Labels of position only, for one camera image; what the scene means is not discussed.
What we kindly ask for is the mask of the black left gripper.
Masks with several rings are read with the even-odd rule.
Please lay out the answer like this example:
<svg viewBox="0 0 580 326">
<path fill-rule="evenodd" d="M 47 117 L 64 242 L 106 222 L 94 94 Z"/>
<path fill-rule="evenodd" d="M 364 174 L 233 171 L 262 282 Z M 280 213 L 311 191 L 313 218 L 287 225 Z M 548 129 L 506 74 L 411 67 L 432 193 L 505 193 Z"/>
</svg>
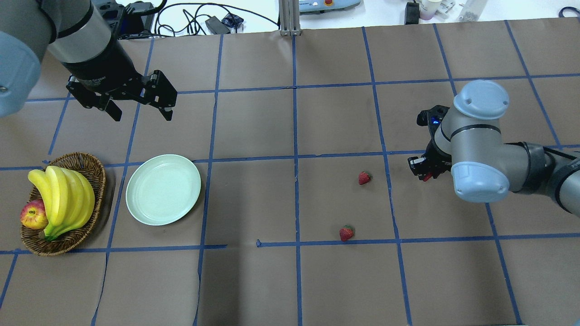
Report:
<svg viewBox="0 0 580 326">
<path fill-rule="evenodd" d="M 178 92 L 161 70 L 154 70 L 147 76 L 137 73 L 114 86 L 106 85 L 104 78 L 98 81 L 100 85 L 89 85 L 88 82 L 82 83 L 77 77 L 70 76 L 66 88 L 82 106 L 105 107 L 105 112 L 116 122 L 122 118 L 122 109 L 113 100 L 137 101 L 156 107 L 165 120 L 172 120 Z"/>
</svg>

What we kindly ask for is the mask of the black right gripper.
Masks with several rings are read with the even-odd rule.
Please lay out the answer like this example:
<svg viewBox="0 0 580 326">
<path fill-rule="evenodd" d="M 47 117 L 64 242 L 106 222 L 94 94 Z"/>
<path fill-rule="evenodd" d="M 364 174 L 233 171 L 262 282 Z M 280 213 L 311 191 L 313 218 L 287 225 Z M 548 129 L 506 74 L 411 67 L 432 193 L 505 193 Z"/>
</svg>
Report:
<svg viewBox="0 0 580 326">
<path fill-rule="evenodd" d="M 444 173 L 451 172 L 452 164 L 439 156 L 421 155 L 408 157 L 408 166 L 419 180 L 437 179 Z"/>
</svg>

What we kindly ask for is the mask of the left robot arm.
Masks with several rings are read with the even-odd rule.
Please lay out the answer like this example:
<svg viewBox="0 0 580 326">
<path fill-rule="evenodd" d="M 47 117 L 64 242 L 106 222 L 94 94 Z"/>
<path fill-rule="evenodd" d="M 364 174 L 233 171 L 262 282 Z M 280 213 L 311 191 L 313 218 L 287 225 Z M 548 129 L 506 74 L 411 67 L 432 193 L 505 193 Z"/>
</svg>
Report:
<svg viewBox="0 0 580 326">
<path fill-rule="evenodd" d="M 116 101 L 136 101 L 172 120 L 177 91 L 160 70 L 138 73 L 90 0 L 3 0 L 0 28 L 0 114 L 17 113 L 49 52 L 69 72 L 66 88 L 87 109 L 119 121 Z"/>
</svg>

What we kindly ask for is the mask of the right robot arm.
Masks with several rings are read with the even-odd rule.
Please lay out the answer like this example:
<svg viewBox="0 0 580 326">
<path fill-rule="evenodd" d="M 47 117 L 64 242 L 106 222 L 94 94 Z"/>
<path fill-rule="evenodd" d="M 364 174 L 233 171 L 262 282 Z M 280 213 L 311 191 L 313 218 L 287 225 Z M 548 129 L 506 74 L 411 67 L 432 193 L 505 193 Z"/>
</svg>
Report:
<svg viewBox="0 0 580 326">
<path fill-rule="evenodd" d="M 421 156 L 408 158 L 412 173 L 427 181 L 450 172 L 458 198 L 492 203 L 510 193 L 549 197 L 578 216 L 579 155 L 530 142 L 505 143 L 499 120 L 510 99 L 494 81 L 467 83 L 451 107 L 437 105 L 416 119 L 429 130 Z"/>
</svg>

